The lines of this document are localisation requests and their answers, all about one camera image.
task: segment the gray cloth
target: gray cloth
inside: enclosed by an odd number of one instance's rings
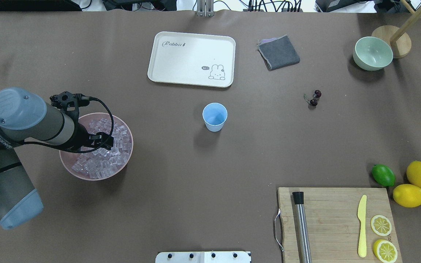
[[[258,50],[266,60],[270,70],[300,62],[300,57],[287,35],[263,39],[258,45]]]

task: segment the lemon slice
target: lemon slice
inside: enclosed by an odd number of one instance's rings
[[[392,224],[387,217],[376,215],[371,218],[371,228],[377,235],[388,236],[392,231]]]
[[[397,249],[393,243],[378,239],[373,244],[375,256],[383,263],[394,263],[397,260]]]

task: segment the blue cup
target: blue cup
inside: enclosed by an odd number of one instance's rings
[[[202,118],[211,132],[218,132],[227,120],[227,109],[220,103],[210,103],[202,110]]]

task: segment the robotic arm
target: robotic arm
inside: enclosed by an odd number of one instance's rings
[[[67,91],[50,97],[51,105],[22,88],[0,91],[0,225],[15,228],[37,216],[43,204],[14,149],[24,144],[44,145],[72,153],[87,153],[113,145],[113,116],[95,97]],[[110,114],[112,129],[89,134],[79,124],[79,107],[100,102]],[[39,141],[25,142],[27,138]],[[79,151],[84,146],[92,148]]]

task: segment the mint green bowl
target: mint green bowl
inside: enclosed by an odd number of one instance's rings
[[[354,61],[364,70],[379,70],[392,61],[392,49],[377,37],[362,37],[355,44]]]

